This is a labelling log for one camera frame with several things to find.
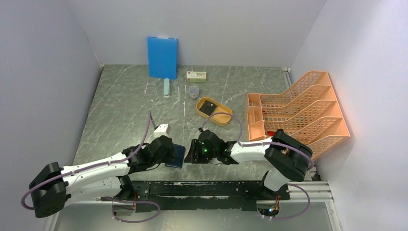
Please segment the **dark blue card holder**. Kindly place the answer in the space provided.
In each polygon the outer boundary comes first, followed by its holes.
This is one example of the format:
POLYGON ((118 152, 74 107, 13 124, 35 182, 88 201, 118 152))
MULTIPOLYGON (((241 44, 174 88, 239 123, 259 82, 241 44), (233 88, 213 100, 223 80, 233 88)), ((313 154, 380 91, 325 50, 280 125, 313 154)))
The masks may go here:
POLYGON ((166 167, 182 168, 183 160, 186 152, 186 147, 178 144, 173 144, 173 149, 175 151, 174 160, 167 161, 165 163, 166 167))

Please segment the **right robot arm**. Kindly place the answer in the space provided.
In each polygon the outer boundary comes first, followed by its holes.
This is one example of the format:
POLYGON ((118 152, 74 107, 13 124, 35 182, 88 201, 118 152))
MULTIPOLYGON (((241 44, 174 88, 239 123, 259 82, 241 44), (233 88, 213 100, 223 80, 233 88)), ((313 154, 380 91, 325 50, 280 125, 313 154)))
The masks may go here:
POLYGON ((209 130, 201 130, 184 159, 185 163, 208 164, 215 159, 225 165, 235 165, 248 161, 266 161, 271 168, 264 174, 260 194, 272 199, 278 190, 290 181, 302 182, 314 161, 312 150, 286 134, 277 130, 270 138, 259 141, 224 141, 209 130))

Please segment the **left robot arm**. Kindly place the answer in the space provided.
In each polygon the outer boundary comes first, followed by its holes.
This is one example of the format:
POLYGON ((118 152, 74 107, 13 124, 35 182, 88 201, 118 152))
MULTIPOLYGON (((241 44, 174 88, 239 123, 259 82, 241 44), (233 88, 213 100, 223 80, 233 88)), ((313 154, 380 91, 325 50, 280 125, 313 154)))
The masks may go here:
POLYGON ((24 199, 22 205, 33 210, 37 218, 45 218, 88 199, 141 199, 141 193, 147 191, 147 187, 137 189, 129 176, 175 157, 172 139, 160 136, 151 143, 129 147, 121 153, 87 164, 61 167, 58 162, 49 163, 29 185, 28 194, 33 205, 28 206, 24 199))

